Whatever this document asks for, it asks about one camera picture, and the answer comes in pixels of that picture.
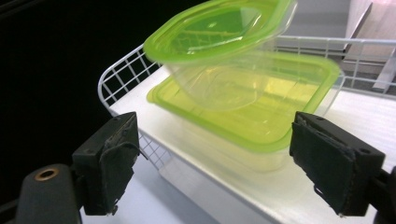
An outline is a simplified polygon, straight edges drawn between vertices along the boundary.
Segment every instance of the wire rack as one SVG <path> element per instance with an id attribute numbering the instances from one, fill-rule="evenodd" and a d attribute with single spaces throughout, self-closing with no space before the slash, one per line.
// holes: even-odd
<path id="1" fill-rule="evenodd" d="M 279 36 L 275 39 L 274 50 L 330 58 L 345 74 L 342 90 L 395 100 L 395 49 L 396 40 Z M 100 101 L 112 116 L 117 116 L 111 106 L 161 66 L 149 61 L 140 45 L 101 75 L 97 89 Z M 139 139 L 142 153 L 157 169 L 172 157 L 166 148 L 146 134 L 139 133 Z"/>

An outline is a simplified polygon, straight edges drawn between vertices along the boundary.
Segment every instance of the black background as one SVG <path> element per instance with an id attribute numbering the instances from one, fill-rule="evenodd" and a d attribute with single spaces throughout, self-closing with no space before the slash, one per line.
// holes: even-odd
<path id="1" fill-rule="evenodd" d="M 178 12 L 204 1 L 49 0 L 0 19 L 0 205 L 110 119 L 97 81 Z"/>

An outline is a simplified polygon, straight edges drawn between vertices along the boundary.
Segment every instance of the container lid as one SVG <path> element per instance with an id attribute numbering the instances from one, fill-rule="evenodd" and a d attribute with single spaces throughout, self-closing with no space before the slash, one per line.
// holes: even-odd
<path id="1" fill-rule="evenodd" d="M 287 147 L 296 111 L 314 113 L 340 68 L 330 59 L 292 53 L 269 53 L 272 65 L 262 70 L 267 85 L 255 103 L 230 111 L 212 111 L 196 104 L 168 77 L 148 93 L 148 101 L 201 126 L 253 153 Z"/>
<path id="2" fill-rule="evenodd" d="M 288 28 L 294 0 L 211 0 L 178 13 L 144 43 L 157 63 L 220 59 Z"/>

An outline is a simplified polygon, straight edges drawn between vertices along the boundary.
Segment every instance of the lime green lid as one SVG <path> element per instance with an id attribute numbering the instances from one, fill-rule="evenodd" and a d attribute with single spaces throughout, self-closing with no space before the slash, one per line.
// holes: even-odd
<path id="1" fill-rule="evenodd" d="M 283 33 L 294 0 L 211 0 L 173 17 L 144 43 L 157 63 L 219 59 Z"/>

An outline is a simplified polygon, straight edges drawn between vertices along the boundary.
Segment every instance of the clear plastic container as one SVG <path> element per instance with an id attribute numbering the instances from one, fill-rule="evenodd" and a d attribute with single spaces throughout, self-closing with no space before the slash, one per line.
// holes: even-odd
<path id="1" fill-rule="evenodd" d="M 196 104 L 234 110 L 262 97 L 271 39 L 289 27 L 293 0 L 212 0 L 164 24 L 144 44 L 149 59 L 166 66 Z"/>
<path id="2" fill-rule="evenodd" d="M 261 55 L 252 50 L 249 57 Z M 221 152 L 257 171 L 279 168 L 287 157 L 291 123 L 296 111 L 315 113 L 335 81 L 338 64 L 318 56 L 266 52 L 257 67 L 265 79 L 262 96 L 254 103 L 229 111 L 214 111 L 193 101 L 170 76 L 148 93 L 148 101 L 228 140 L 236 147 Z"/>

